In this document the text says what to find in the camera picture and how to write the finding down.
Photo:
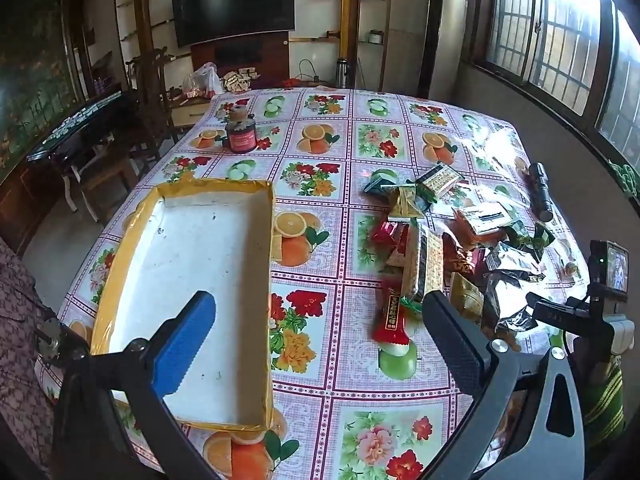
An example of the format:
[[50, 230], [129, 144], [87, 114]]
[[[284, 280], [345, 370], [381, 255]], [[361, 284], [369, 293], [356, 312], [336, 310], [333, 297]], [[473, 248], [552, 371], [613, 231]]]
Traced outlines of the floral fruit tablecloth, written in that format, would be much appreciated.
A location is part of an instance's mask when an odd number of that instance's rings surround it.
[[[229, 150], [229, 110], [243, 105], [257, 148]], [[426, 330], [411, 326], [409, 353], [388, 362], [371, 339], [389, 247], [371, 230], [382, 204], [362, 190], [375, 170], [399, 182], [437, 164], [463, 180], [428, 225], [456, 209], [498, 202], [533, 229], [528, 157], [507, 122], [390, 93], [267, 89], [216, 96], [186, 137], [131, 192], [96, 240], [64, 298], [62, 321], [90, 338], [102, 292], [138, 203], [162, 183], [191, 178], [269, 180], [276, 205], [271, 265], [273, 424], [237, 436], [186, 432], [226, 479], [412, 479], [462, 421], [460, 393]]]

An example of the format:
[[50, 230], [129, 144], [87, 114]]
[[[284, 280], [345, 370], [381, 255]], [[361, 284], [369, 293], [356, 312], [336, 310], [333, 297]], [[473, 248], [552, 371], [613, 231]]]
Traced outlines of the black flashlight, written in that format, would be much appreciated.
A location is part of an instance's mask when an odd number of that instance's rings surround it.
[[541, 222], [550, 222], [553, 219], [552, 200], [544, 165], [541, 162], [534, 162], [529, 166], [528, 173], [533, 211]]

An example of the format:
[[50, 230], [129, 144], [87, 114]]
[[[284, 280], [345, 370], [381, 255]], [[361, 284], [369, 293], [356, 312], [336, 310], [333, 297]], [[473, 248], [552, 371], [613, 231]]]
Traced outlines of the dark red gold snack bag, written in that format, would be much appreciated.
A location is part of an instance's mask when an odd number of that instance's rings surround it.
[[470, 278], [484, 269], [485, 252], [483, 247], [465, 250], [449, 233], [442, 234], [444, 251], [444, 269], [448, 273], [458, 272]]

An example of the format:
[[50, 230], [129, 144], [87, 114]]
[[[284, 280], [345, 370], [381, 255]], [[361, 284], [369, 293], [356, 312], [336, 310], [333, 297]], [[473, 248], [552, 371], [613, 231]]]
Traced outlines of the wooden stool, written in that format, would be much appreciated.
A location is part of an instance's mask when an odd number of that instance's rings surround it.
[[93, 221], [99, 224], [107, 224], [107, 213], [99, 204], [96, 192], [107, 181], [116, 179], [124, 187], [127, 193], [138, 184], [139, 178], [130, 154], [124, 150], [107, 150], [96, 155], [86, 166], [78, 169], [70, 166], [61, 172], [64, 198], [71, 212], [78, 211], [72, 197], [72, 179], [79, 186], [80, 194]]

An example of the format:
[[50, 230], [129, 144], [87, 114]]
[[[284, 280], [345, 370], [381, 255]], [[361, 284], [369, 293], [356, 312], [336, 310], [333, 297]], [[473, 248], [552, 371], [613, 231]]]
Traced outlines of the small red snack packet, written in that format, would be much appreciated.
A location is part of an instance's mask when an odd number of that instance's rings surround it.
[[371, 230], [369, 240], [376, 247], [396, 247], [401, 231], [402, 226], [397, 222], [383, 220]]

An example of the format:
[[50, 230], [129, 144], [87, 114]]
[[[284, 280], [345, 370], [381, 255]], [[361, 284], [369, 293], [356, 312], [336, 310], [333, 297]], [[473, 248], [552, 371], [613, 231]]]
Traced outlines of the orange cracker pack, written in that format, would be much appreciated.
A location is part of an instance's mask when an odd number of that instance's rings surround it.
[[510, 214], [500, 203], [480, 203], [456, 209], [451, 231], [463, 247], [495, 246], [506, 238], [504, 229], [512, 222]]

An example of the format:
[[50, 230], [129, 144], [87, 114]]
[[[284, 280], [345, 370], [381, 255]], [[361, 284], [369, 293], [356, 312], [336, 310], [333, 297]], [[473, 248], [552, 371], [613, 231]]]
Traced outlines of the white plastic bag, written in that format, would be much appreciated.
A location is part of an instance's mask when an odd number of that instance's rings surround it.
[[217, 66], [207, 62], [183, 78], [181, 90], [187, 99], [211, 99], [224, 93], [224, 85], [218, 76]]

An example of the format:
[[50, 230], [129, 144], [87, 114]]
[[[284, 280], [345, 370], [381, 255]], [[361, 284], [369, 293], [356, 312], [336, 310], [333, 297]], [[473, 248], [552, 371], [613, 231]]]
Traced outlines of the long red candy bar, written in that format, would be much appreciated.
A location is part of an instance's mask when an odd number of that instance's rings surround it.
[[400, 344], [408, 346], [410, 338], [406, 331], [406, 314], [400, 303], [400, 291], [396, 283], [383, 283], [383, 304], [374, 323], [372, 338], [378, 344]]

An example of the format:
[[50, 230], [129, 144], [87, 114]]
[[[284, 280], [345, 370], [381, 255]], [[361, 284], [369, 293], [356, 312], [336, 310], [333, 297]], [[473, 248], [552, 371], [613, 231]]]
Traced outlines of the green-end cracker pack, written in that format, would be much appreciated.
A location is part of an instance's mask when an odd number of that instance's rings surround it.
[[409, 224], [400, 294], [420, 304], [426, 294], [444, 288], [444, 245], [425, 220]]
[[437, 164], [414, 181], [416, 195], [427, 203], [434, 204], [450, 188], [463, 180], [462, 174], [449, 165]]

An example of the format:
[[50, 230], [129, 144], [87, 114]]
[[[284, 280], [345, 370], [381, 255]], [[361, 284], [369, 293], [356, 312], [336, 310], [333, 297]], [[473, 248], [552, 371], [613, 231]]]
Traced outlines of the dark green packet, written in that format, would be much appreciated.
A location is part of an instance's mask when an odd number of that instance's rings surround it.
[[364, 186], [362, 192], [367, 196], [388, 200], [390, 192], [397, 188], [399, 183], [398, 174], [390, 169], [379, 169], [372, 172], [369, 181]]

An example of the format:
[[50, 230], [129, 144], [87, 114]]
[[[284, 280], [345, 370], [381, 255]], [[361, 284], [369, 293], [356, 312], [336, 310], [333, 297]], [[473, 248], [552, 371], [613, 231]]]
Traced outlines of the green wrinkled snack bag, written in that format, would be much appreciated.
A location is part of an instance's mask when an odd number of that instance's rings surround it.
[[544, 250], [555, 241], [554, 234], [540, 222], [535, 223], [533, 233], [529, 232], [522, 220], [514, 221], [502, 230], [506, 233], [506, 242], [511, 247], [537, 257], [541, 257]]

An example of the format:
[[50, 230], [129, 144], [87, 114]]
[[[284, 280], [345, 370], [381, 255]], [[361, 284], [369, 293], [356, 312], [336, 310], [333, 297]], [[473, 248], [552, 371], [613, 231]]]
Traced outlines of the red white snack packet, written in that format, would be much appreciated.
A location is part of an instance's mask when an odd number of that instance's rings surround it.
[[386, 260], [388, 266], [394, 268], [403, 268], [406, 262], [407, 255], [407, 242], [408, 242], [409, 226], [404, 224], [400, 231], [400, 237], [394, 250], [390, 253], [390, 256]]

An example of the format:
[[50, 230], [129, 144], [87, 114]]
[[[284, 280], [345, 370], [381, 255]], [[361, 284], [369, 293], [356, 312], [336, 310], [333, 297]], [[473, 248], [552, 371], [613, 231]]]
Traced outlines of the gold triangular snack bag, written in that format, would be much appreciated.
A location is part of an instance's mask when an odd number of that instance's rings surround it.
[[424, 213], [416, 203], [416, 187], [411, 184], [393, 186], [390, 190], [390, 212], [387, 218], [393, 222], [409, 222], [422, 219]]

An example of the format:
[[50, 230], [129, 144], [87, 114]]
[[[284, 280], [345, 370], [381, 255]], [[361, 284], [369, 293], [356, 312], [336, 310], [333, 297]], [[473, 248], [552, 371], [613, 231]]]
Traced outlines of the silver foil snack bag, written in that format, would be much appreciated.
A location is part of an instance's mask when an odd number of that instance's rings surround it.
[[535, 328], [537, 322], [526, 295], [540, 289], [538, 283], [544, 280], [544, 272], [534, 257], [499, 242], [488, 252], [484, 263], [487, 272], [483, 325], [514, 333]]

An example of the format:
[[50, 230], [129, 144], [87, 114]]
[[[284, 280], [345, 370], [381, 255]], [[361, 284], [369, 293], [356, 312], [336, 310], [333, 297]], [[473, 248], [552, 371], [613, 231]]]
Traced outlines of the person in brown patterned jacket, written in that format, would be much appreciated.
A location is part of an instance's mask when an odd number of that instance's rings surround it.
[[1, 457], [22, 478], [49, 479], [53, 408], [35, 374], [36, 325], [42, 319], [35, 280], [1, 245]]

